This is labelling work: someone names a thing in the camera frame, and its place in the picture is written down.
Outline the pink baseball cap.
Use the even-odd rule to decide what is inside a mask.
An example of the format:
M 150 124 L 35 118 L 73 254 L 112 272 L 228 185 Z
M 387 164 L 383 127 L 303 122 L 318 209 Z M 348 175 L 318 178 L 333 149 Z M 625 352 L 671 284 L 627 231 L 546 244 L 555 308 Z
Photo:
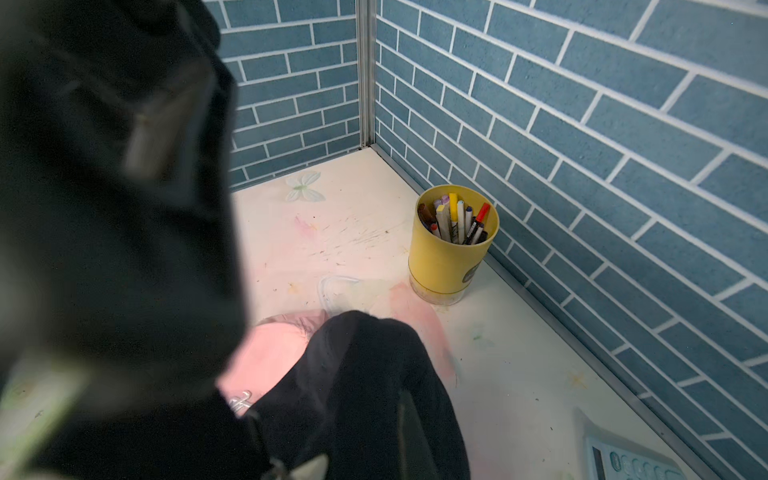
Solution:
M 309 310 L 275 315 L 250 328 L 217 380 L 235 415 L 244 415 L 277 385 L 328 319 L 324 310 Z

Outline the red cap black marker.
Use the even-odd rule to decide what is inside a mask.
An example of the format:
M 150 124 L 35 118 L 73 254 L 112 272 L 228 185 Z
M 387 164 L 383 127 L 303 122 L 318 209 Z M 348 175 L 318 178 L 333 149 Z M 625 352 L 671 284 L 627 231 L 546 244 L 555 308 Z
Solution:
M 470 225 L 469 232 L 465 238 L 465 245 L 475 245 L 481 242 L 480 237 L 484 231 L 484 221 L 489 211 L 490 205 L 488 203 L 484 203 L 479 213 L 474 217 L 474 220 Z

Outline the yellow pen cup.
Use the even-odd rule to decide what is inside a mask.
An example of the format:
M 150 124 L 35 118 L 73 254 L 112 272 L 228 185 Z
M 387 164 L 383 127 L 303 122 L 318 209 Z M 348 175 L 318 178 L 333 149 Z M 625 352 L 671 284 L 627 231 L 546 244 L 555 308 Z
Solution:
M 458 196 L 457 244 L 450 238 L 450 193 Z M 490 211 L 484 221 L 481 242 L 465 245 L 470 225 L 484 203 L 490 205 Z M 426 190 L 415 204 L 408 257 L 410 282 L 416 294 L 438 305 L 452 305 L 461 300 L 499 226 L 499 215 L 490 200 L 472 189 L 442 185 Z

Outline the yellow highlighter pen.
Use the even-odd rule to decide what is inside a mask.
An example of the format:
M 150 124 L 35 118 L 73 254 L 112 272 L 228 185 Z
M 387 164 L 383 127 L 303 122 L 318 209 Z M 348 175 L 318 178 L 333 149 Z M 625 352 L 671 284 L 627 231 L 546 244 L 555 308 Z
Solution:
M 458 232 L 458 196 L 449 194 L 450 238 L 453 244 L 459 242 Z

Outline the light blue calculator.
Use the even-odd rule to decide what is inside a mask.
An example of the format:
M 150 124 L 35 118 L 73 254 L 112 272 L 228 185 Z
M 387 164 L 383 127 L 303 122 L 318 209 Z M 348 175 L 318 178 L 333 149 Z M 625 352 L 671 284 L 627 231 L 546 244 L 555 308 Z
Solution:
M 576 410 L 586 479 L 672 480 L 686 478 L 669 457 L 605 430 Z

